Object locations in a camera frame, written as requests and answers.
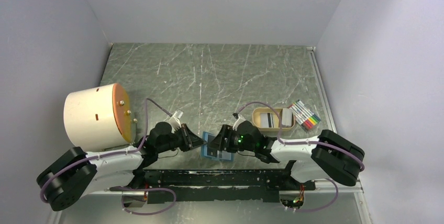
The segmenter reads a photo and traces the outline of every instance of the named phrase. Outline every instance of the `blue object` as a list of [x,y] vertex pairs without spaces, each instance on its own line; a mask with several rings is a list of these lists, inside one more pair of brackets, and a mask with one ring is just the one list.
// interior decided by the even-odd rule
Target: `blue object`
[[207,141],[207,144],[201,147],[201,156],[212,159],[215,161],[233,161],[234,155],[226,151],[219,151],[214,148],[208,148],[208,144],[214,139],[214,135],[204,131],[202,133],[202,138]]

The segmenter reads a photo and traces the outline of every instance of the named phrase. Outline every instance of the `colored marker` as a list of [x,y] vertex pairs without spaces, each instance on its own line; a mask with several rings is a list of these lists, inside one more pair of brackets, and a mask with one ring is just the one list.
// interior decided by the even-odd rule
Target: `colored marker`
[[316,119],[317,122],[320,122],[320,118],[316,114],[314,114],[311,110],[309,110],[304,105],[304,103],[302,103],[300,100],[298,100],[296,103],[299,104],[299,106],[303,107],[307,112],[309,112],[312,115],[312,117],[314,117]]
[[312,117],[312,115],[310,115],[310,113],[307,112],[307,110],[305,110],[301,105],[296,104],[296,107],[299,108],[299,109],[302,111],[302,113],[303,113],[306,117],[308,117],[308,118],[311,118],[311,117]]
[[303,115],[306,122],[309,122],[312,126],[315,126],[316,123],[313,120],[310,120],[310,118],[307,117],[307,115],[300,108],[298,108],[297,106],[295,106],[295,108],[300,114]]
[[299,121],[298,123],[299,123],[301,126],[303,126],[303,127],[304,127],[305,129],[307,129],[307,130],[309,130],[309,129],[311,129],[311,128],[313,127],[312,124],[310,124],[308,121],[306,121],[306,120],[302,117],[301,113],[298,112],[294,106],[291,106],[291,109],[293,110],[293,112],[295,112],[295,113],[293,113],[293,114],[296,116],[296,118],[297,118],[298,121]]

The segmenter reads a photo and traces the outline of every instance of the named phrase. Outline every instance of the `white cylindrical container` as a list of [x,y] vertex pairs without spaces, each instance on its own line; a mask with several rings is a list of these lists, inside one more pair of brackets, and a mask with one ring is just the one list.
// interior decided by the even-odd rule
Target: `white cylindrical container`
[[129,144],[135,137],[129,96],[117,83],[70,93],[63,121],[69,139],[83,151]]

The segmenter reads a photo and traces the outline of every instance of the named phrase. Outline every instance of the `scratched metal surface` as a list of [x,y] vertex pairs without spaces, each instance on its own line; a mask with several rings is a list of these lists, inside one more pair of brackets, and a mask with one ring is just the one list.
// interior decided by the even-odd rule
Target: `scratched metal surface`
[[[306,195],[305,209],[326,204],[332,193]],[[132,208],[137,212],[154,212],[169,203]],[[153,216],[130,215],[121,210],[120,196],[86,196],[64,210],[59,223],[161,223],[161,224],[228,224],[228,223],[362,223],[354,193],[341,193],[330,207],[313,213],[285,211],[280,203],[260,200],[179,202],[165,213]]]
[[[171,112],[184,111],[181,122],[196,134],[217,134],[222,124],[232,124],[232,113],[254,100],[284,107],[301,99],[320,118],[310,133],[301,127],[283,133],[285,138],[317,135],[328,126],[315,72],[306,47],[245,44],[114,44],[101,85],[120,83],[128,91],[132,110],[144,128],[142,99],[150,97]],[[251,119],[255,106],[242,115]],[[149,129],[167,116],[149,105]],[[166,152],[160,156],[170,156]],[[200,149],[160,159],[151,169],[266,169],[285,164],[265,164],[256,158],[235,155],[233,162],[201,158]]]

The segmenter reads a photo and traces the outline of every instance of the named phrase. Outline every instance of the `marker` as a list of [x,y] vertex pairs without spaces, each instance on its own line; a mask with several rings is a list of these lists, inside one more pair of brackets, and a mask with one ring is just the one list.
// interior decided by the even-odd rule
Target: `marker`
[[316,114],[314,114],[311,110],[309,110],[309,109],[304,105],[304,103],[302,103],[300,100],[298,100],[296,103],[297,103],[300,107],[303,107],[307,112],[309,112],[310,114],[312,114],[312,117],[314,117],[314,118],[316,119],[316,121],[320,122],[320,118],[319,118]]
[[301,105],[296,104],[296,107],[299,108],[299,109],[302,111],[302,113],[303,113],[306,117],[308,117],[308,118],[311,118],[311,117],[312,117],[312,115],[310,115],[310,113],[307,112],[307,110],[305,110],[304,108],[302,108]]
[[312,127],[315,125],[313,122],[311,122],[308,119],[305,119],[304,114],[296,106],[292,106],[292,109],[296,112],[297,117],[301,119],[304,125],[306,125],[307,129],[312,129]]
[[302,117],[301,113],[298,112],[294,106],[292,106],[291,109],[295,112],[295,113],[293,113],[293,114],[297,117],[298,121],[300,121],[300,122],[298,122],[298,123],[299,123],[301,126],[303,126],[303,127],[306,128],[306,129],[311,129],[311,128],[313,127],[313,125],[312,125],[309,121],[305,120],[305,119]]

